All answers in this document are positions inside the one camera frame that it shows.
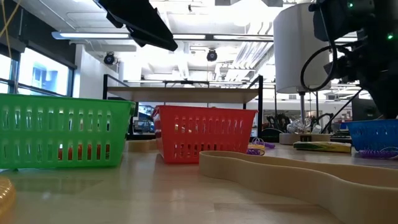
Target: wooden shelf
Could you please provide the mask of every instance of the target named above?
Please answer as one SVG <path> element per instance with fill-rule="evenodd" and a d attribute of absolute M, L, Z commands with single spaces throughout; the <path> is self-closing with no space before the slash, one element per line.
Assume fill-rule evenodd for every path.
<path fill-rule="evenodd" d="M 169 103 L 247 103 L 257 89 L 108 87 L 108 92 L 126 100 Z"/>

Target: red basket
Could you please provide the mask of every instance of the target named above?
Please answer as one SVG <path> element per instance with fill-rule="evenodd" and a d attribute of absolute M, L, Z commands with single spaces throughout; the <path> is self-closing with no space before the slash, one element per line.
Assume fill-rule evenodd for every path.
<path fill-rule="evenodd" d="M 156 106 L 157 148 L 166 163 L 199 163 L 200 151 L 246 153 L 254 110 Z"/>

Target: table surface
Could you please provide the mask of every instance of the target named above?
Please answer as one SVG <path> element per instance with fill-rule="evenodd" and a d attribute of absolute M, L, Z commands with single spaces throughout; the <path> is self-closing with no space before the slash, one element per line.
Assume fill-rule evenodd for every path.
<path fill-rule="evenodd" d="M 398 169 L 396 161 L 290 146 L 278 145 L 266 155 Z M 17 200 L 1 223 L 341 223 L 316 205 L 204 177 L 197 165 L 165 165 L 156 152 L 126 152 L 117 168 L 4 170 L 2 175 L 15 184 Z"/>

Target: green object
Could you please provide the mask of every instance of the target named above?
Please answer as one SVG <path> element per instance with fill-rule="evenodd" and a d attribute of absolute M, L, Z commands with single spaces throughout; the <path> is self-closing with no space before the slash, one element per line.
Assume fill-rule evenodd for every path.
<path fill-rule="evenodd" d="M 135 106 L 0 94 L 0 169 L 117 166 Z"/>

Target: plastic basket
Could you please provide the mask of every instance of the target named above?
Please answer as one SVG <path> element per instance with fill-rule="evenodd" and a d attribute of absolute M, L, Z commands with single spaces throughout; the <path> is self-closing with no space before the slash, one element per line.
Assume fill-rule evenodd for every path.
<path fill-rule="evenodd" d="M 135 103 L 0 94 L 0 168 L 116 166 Z"/>
<path fill-rule="evenodd" d="M 157 106 L 152 117 L 166 163 L 198 163 L 200 151 L 246 153 L 254 110 Z"/>
<path fill-rule="evenodd" d="M 357 151 L 380 151 L 398 147 L 398 120 L 355 121 L 346 123 Z"/>

